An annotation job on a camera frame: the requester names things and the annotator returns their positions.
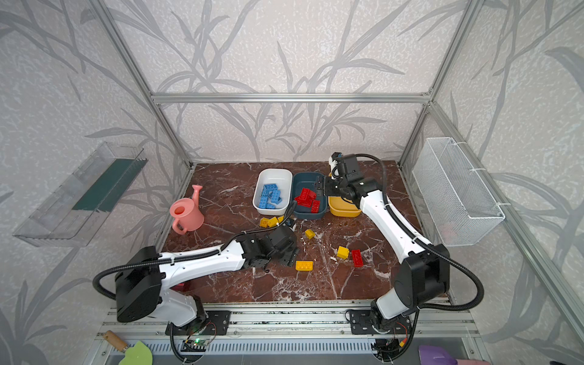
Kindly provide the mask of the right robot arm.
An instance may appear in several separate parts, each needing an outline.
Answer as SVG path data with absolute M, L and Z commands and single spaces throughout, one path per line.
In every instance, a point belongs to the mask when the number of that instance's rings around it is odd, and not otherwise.
M 398 259 L 393 288 L 372 302 L 375 327 L 423 309 L 459 312 L 471 310 L 483 301 L 485 288 L 479 277 L 452 259 L 444 245 L 431 243 L 390 202 L 386 194 L 386 168 L 379 158 L 335 152 L 328 163 L 330 176 L 325 178 L 325 195 L 340 197 L 359 208 L 374 222 Z M 474 298 L 458 305 L 431 304 L 430 300 L 450 289 L 451 269 L 461 272 L 475 285 Z

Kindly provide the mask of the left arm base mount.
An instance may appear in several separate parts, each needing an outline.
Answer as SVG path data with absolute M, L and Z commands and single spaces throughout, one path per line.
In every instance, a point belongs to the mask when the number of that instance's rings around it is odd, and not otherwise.
M 207 311 L 206 319 L 195 319 L 188 325 L 183 327 L 176 327 L 173 323 L 167 325 L 165 334 L 170 335 L 171 332 L 175 336 L 188 335 L 217 335 L 224 336 L 228 332 L 228 327 L 231 319 L 231 311 L 229 310 L 212 310 Z

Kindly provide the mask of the small yellow lego brick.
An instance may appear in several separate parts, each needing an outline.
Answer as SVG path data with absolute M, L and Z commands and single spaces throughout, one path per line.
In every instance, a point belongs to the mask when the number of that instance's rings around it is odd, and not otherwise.
M 348 259 L 350 255 L 350 250 L 346 247 L 339 246 L 336 253 L 337 257 L 340 259 Z
M 312 230 L 306 230 L 304 234 L 309 240 L 312 240 L 315 237 L 315 233 Z

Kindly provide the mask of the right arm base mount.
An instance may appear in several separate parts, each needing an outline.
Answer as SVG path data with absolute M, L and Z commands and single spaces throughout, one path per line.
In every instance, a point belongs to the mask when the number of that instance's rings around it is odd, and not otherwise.
M 345 319 L 347 319 L 353 335 L 409 336 L 412 324 L 408 317 L 398 316 L 397 319 L 389 323 L 376 325 L 374 324 L 371 310 L 347 310 Z

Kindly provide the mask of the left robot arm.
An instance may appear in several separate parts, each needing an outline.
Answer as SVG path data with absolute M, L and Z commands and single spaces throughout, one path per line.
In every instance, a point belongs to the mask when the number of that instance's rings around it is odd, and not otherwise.
M 95 275 L 94 289 L 115 301 L 118 322 L 145 317 L 176 327 L 201 323 L 202 302 L 174 290 L 178 284 L 222 272 L 266 269 L 276 262 L 291 267 L 299 253 L 295 232 L 287 225 L 243 231 L 222 245 L 185 252 L 140 249 L 128 263 Z

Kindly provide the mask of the small red lego brick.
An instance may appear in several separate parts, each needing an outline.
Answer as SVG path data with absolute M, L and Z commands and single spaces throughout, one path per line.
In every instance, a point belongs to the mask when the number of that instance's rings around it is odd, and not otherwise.
M 310 189 L 303 188 L 301 191 L 301 198 L 302 199 L 315 199 L 316 193 Z

